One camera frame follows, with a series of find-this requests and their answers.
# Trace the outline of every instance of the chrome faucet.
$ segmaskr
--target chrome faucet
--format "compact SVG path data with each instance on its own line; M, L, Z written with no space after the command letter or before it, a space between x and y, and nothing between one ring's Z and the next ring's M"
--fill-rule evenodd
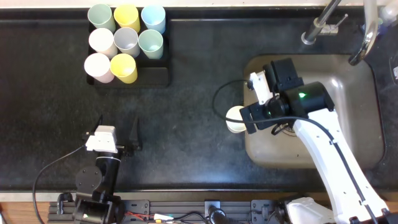
M336 25L326 25L326 21L330 17L331 13L336 9L337 5L341 0L331 0L327 7L323 10L318 18L315 18L312 25L307 32L304 32L301 36L301 40L304 44L314 44L318 35L336 35L338 32L338 26L347 18L345 17L339 21ZM377 15L377 4L375 0L363 0L364 11L365 11L365 23L366 29L364 39L358 53L353 54L349 59L350 65L357 65L367 54L377 36L378 29L378 15Z

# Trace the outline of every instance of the black countertop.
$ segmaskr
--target black countertop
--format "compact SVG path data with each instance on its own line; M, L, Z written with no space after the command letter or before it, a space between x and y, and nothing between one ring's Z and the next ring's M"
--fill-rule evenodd
M164 89L96 89L86 83L85 10L3 11L0 20L0 190L30 190L38 171L82 145L99 115L128 133L141 119L144 149L124 157L116 190L323 190L315 169L266 169L253 163L244 134L232 134L211 110L222 84L242 78L259 54L350 54L363 23L349 12L339 34L301 43L320 9L168 9L172 81ZM377 189L398 189L398 29L380 38L366 61L375 73L386 152L366 176ZM242 85L225 89L220 110L243 103ZM80 151L55 164L39 190L73 190L75 174L95 163Z

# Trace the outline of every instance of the sink basin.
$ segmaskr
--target sink basin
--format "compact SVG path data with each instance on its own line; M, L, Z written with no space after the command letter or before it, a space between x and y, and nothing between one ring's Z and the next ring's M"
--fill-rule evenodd
M244 69L244 78L260 72L272 60L291 58L304 83L319 81L335 103L338 119L361 168L372 168L384 154L379 107L373 72L362 61L348 64L349 55L261 55L253 58ZM244 88L244 105L257 102L256 94ZM276 136L271 128L245 135L246 151L258 165L274 168L314 168L307 148L292 130Z

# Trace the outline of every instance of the wall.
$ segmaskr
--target wall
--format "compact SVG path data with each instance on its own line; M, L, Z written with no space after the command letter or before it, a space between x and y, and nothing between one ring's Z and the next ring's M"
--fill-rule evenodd
M0 8L35 8L35 7L90 7L105 3L117 6L133 3L138 7L149 4L161 4L168 7L197 6L324 6L330 0L0 0ZM377 0L379 5L386 5L391 0ZM340 6L362 5L362 0L342 0Z

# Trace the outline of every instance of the black tray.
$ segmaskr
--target black tray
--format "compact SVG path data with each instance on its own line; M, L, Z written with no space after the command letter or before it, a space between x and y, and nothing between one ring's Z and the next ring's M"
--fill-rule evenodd
M116 30L120 29L119 24L116 23ZM95 26L89 23L88 31L91 33L95 30ZM141 29L138 33L140 35L147 27L140 17ZM168 20L166 20L166 31L163 36L163 56L160 59L149 59L145 53L140 49L140 54L134 60L137 67L137 80L131 84L123 83L120 79L115 77L110 83L101 83L92 76L87 74L87 83L100 88L165 88L170 84L170 45L169 45L169 27ZM94 49L88 46L88 55L96 53Z

